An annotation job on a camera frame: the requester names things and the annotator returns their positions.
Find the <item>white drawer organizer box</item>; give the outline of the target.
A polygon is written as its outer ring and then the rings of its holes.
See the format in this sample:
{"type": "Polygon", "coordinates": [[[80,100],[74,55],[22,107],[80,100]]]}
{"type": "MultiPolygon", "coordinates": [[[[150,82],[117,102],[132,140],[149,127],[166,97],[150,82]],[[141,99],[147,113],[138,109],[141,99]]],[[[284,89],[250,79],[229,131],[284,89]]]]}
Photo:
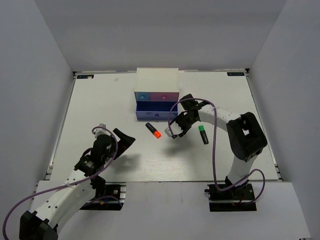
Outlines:
{"type": "Polygon", "coordinates": [[[136,92],[179,92],[179,69],[138,67],[136,69],[136,92]]]}

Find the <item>orange cap highlighter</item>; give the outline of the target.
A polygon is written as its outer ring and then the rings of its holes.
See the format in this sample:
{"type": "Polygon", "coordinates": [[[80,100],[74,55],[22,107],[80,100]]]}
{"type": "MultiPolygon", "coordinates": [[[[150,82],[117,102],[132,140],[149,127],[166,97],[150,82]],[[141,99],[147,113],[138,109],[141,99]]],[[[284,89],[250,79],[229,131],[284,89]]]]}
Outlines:
{"type": "Polygon", "coordinates": [[[157,139],[159,139],[162,136],[161,133],[149,122],[147,122],[145,126],[157,139]]]}

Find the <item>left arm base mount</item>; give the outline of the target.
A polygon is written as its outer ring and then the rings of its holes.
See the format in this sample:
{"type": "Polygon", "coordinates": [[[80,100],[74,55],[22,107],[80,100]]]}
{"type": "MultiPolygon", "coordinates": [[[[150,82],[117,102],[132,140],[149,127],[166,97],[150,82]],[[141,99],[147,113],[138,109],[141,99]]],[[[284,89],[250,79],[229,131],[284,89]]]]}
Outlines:
{"type": "Polygon", "coordinates": [[[126,183],[106,183],[101,193],[85,203],[80,210],[87,211],[120,211],[126,197],[126,183]]]}

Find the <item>small blue drawer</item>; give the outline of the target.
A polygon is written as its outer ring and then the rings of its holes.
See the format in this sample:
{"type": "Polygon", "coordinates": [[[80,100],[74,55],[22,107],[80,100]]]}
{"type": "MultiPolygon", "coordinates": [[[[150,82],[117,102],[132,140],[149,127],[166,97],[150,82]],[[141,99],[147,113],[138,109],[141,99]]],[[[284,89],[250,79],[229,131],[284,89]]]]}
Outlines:
{"type": "Polygon", "coordinates": [[[149,92],[134,92],[136,101],[150,101],[150,93],[149,92]]]}

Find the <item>pink drawer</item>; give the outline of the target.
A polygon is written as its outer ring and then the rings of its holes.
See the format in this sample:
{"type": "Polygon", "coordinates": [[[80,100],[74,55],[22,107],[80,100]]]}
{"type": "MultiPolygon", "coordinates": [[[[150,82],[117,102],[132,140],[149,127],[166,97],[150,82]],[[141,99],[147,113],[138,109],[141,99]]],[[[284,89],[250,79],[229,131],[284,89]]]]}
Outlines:
{"type": "Polygon", "coordinates": [[[149,100],[152,102],[177,102],[179,99],[179,92],[151,92],[149,100]]]}

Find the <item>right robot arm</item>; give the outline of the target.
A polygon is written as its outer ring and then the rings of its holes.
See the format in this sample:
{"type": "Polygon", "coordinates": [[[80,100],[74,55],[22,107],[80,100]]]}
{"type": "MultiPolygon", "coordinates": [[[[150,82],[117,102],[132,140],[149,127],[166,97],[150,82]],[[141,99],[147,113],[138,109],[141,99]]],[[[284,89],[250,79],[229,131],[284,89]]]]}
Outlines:
{"type": "Polygon", "coordinates": [[[217,129],[228,135],[231,151],[234,155],[231,169],[225,178],[225,188],[220,192],[236,200],[244,193],[244,187],[252,174],[252,166],[258,155],[267,146],[266,136],[256,118],[251,112],[243,114],[232,113],[216,107],[209,100],[193,98],[188,94],[180,99],[184,111],[173,120],[168,120],[165,133],[175,139],[183,137],[196,122],[208,123],[213,126],[212,172],[213,180],[216,174],[216,143],[217,129]]]}

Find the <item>wide blue drawer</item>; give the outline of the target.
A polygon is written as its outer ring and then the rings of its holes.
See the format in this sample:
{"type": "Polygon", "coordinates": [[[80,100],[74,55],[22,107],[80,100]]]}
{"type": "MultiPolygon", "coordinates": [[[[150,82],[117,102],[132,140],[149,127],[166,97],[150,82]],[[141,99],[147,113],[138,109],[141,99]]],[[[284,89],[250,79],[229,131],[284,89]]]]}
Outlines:
{"type": "Polygon", "coordinates": [[[170,112],[175,103],[175,101],[137,101],[135,111],[136,118],[140,121],[167,121],[168,118],[173,120],[178,116],[177,105],[170,112]]]}

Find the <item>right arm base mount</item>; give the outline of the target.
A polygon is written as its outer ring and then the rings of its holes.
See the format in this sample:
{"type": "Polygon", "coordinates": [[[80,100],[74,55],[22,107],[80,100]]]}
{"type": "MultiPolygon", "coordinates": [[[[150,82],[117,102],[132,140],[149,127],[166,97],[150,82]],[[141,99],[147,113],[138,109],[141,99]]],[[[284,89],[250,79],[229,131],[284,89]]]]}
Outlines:
{"type": "Polygon", "coordinates": [[[218,191],[214,184],[208,184],[204,193],[208,195],[210,212],[255,212],[257,211],[252,184],[228,191],[218,191]]]}

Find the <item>green cap highlighter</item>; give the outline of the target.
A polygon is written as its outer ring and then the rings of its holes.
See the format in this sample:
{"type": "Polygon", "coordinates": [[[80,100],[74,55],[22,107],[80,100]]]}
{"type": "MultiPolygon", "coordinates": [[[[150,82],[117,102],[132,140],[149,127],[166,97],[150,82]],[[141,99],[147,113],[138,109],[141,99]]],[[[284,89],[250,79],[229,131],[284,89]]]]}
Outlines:
{"type": "Polygon", "coordinates": [[[203,125],[198,126],[198,130],[204,145],[209,144],[208,136],[203,125]]]}

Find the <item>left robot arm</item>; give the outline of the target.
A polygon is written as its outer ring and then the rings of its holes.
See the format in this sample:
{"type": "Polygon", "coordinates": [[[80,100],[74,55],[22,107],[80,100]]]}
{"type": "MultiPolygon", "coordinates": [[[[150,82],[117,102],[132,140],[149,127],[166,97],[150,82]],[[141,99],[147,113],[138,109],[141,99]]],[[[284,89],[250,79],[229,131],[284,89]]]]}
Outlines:
{"type": "Polygon", "coordinates": [[[115,128],[109,131],[104,125],[94,127],[93,146],[86,149],[64,184],[33,212],[26,211],[20,218],[19,239],[56,240],[59,232],[71,217],[84,205],[108,198],[106,181],[99,176],[134,142],[115,128]]]}

